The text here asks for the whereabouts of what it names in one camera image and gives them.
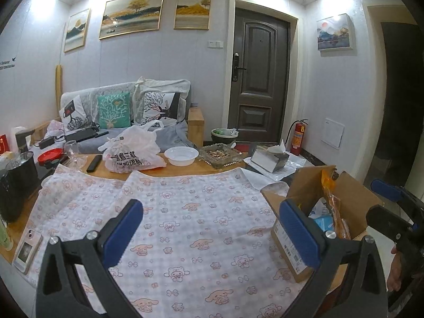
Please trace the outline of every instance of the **fire extinguisher label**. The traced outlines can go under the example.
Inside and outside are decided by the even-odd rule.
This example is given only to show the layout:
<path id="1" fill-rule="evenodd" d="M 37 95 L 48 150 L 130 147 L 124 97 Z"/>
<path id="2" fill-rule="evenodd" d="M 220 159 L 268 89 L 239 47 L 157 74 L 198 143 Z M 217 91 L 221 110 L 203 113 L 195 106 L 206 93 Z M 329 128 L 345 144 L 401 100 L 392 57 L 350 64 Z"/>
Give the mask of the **fire extinguisher label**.
<path id="1" fill-rule="evenodd" d="M 303 133 L 298 131 L 294 132 L 293 141 L 292 141 L 293 148 L 300 147 L 300 143 L 302 143 L 302 136 L 303 136 Z"/>

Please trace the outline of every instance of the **cartoon tablecloth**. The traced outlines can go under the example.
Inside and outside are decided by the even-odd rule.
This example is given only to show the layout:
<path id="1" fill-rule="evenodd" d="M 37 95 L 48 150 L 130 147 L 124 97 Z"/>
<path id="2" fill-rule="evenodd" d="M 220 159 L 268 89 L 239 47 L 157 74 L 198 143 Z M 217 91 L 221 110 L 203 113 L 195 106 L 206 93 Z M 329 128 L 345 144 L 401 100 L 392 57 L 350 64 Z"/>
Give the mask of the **cartoon tablecloth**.
<path id="1" fill-rule="evenodd" d="M 143 317 L 280 317 L 302 289 L 270 236 L 271 208 L 240 168 L 167 178 L 133 172 L 123 182 L 59 166 L 28 221 L 44 240 L 25 278 L 37 284 L 51 235 L 74 240 L 100 230 L 131 198 L 145 215 L 109 270 Z M 104 312 L 81 268 L 90 302 Z"/>

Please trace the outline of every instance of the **power adapter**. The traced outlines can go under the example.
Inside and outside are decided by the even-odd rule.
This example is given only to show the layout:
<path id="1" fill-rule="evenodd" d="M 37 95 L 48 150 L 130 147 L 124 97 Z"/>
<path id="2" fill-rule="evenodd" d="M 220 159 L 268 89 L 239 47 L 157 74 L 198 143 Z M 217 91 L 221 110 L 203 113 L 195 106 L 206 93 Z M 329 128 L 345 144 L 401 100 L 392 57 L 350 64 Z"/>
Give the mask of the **power adapter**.
<path id="1" fill-rule="evenodd" d="M 45 149 L 48 146 L 51 146 L 54 144 L 54 138 L 53 136 L 50 136 L 44 140 L 41 140 L 38 144 L 38 146 L 40 147 L 40 149 Z"/>

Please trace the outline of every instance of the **metal screw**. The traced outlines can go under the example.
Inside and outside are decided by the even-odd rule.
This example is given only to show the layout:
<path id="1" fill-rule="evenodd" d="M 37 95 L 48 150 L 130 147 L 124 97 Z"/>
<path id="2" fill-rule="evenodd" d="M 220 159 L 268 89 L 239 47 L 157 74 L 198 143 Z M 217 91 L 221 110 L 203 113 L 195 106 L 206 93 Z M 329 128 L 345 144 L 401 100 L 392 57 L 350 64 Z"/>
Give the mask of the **metal screw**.
<path id="1" fill-rule="evenodd" d="M 51 237 L 51 238 L 49 239 L 49 244 L 51 244 L 51 245 L 55 245 L 55 244 L 57 244 L 58 242 L 59 242 L 59 237 L 57 237 L 57 236 Z"/>
<path id="2" fill-rule="evenodd" d="M 374 243 L 374 238 L 373 238 L 372 236 L 370 236 L 370 235 L 366 235 L 364 238 L 365 238 L 365 241 L 366 241 L 368 244 L 373 244 L 373 243 Z"/>
<path id="3" fill-rule="evenodd" d="M 85 236 L 88 240 L 94 240 L 98 237 L 99 233 L 97 231 L 90 231 Z"/>
<path id="4" fill-rule="evenodd" d="M 325 231 L 325 236 L 328 239 L 335 239 L 337 237 L 337 234 L 334 231 Z"/>

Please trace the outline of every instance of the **canvas painting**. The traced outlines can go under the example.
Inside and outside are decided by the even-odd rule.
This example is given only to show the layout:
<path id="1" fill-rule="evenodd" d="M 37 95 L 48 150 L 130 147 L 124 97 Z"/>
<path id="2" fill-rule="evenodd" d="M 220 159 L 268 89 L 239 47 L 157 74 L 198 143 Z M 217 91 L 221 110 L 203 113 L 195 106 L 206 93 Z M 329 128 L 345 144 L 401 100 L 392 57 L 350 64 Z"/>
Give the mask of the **canvas painting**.
<path id="1" fill-rule="evenodd" d="M 99 39 L 125 33 L 159 30 L 163 0 L 106 2 Z"/>
<path id="2" fill-rule="evenodd" d="M 65 36 L 64 52 L 84 46 L 89 15 L 90 9 L 87 9 L 76 13 L 69 18 Z"/>
<path id="3" fill-rule="evenodd" d="M 352 49 L 352 32 L 347 14 L 318 21 L 318 50 Z"/>
<path id="4" fill-rule="evenodd" d="M 211 0 L 178 0 L 174 29 L 209 30 Z"/>

